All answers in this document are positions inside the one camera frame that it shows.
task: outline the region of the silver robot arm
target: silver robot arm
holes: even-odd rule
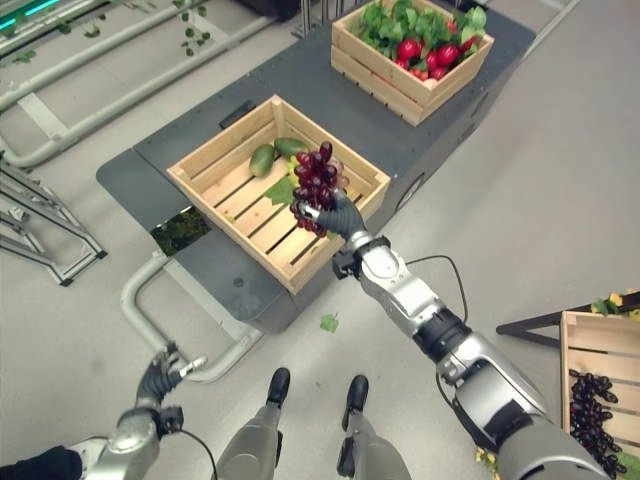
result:
[[[547,418],[540,392],[487,339],[451,312],[384,237],[367,230],[360,213],[341,191],[336,209],[298,210],[347,242],[333,259],[339,278],[355,276],[363,290],[436,364],[455,388],[453,410],[474,442],[499,455],[503,480],[607,478],[573,438]]]
[[[163,435],[182,428],[180,407],[161,408],[164,396],[192,371],[204,366],[201,357],[176,368],[178,350],[169,344],[147,367],[136,394],[135,407],[118,420],[98,461],[89,469],[87,480],[140,480],[155,461]]]

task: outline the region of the green leaf on floor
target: green leaf on floor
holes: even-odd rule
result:
[[[338,313],[335,314],[327,314],[320,317],[320,328],[326,330],[327,332],[336,333],[338,329]]]

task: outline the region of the metal stand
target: metal stand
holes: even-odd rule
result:
[[[622,306],[618,307],[621,313],[635,310],[636,308],[640,308],[640,292],[622,295]],[[566,310],[573,312],[590,312],[591,305],[581,305]],[[544,327],[559,327],[561,319],[562,311],[549,313],[539,317],[498,325],[496,327],[496,333],[498,335],[511,335],[512,337],[522,338],[523,340],[529,340],[530,342],[546,345],[547,347],[560,348],[560,340],[557,338],[532,333],[531,330]]]
[[[38,185],[22,172],[4,162],[0,162],[0,187],[0,196],[14,205],[9,210],[10,215],[0,212],[0,223],[11,228],[22,240],[19,242],[0,234],[1,249],[43,265],[53,275],[56,282],[63,287],[69,285],[73,281],[73,277],[89,264],[107,256],[107,252],[51,190]],[[29,216],[27,211],[39,215],[79,238],[86,247],[83,255],[71,265],[58,265],[53,258],[46,254],[36,236],[25,227],[24,222]]]
[[[197,383],[211,383],[222,378],[251,348],[262,338],[263,333],[234,319],[220,303],[213,298],[184,268],[167,257],[162,251],[153,252],[151,259],[127,281],[120,298],[125,318],[152,348],[158,351],[171,339],[160,330],[137,306],[138,291],[150,281],[156,273],[165,269],[189,292],[202,307],[211,314],[218,324],[235,340],[233,346],[218,357],[205,370],[199,370],[187,377]],[[189,360],[181,354],[181,360]]]

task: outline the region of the black handle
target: black handle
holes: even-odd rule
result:
[[[247,100],[238,108],[236,108],[233,112],[231,112],[229,115],[224,117],[218,125],[220,125],[220,128],[224,130],[225,128],[230,127],[235,122],[240,120],[242,117],[244,117],[247,113],[249,113],[254,108],[256,108],[256,104],[253,103],[251,100]]]

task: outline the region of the grape bunch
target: grape bunch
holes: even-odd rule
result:
[[[297,203],[305,202],[318,210],[333,210],[333,194],[331,190],[338,187],[346,189],[349,179],[342,175],[344,165],[332,158],[331,142],[322,142],[317,152],[299,152],[296,154],[298,165],[293,172],[300,184],[293,190],[293,199],[289,209],[298,220],[298,227],[324,237],[327,231],[312,220],[306,219],[298,212]]]

